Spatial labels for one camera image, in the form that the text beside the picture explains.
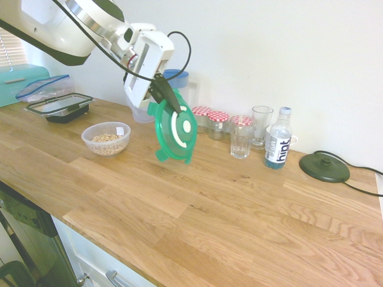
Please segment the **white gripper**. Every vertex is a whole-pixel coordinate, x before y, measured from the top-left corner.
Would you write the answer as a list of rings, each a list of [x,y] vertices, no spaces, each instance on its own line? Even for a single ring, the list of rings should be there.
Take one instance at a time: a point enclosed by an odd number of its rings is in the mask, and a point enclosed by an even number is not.
[[[165,70],[168,60],[174,52],[173,42],[160,31],[145,31],[138,34],[133,45],[135,64],[124,80],[124,90],[131,104],[136,108],[145,108],[149,104],[150,96],[161,103],[166,99],[171,108],[181,112],[180,104],[163,75],[156,75]]]

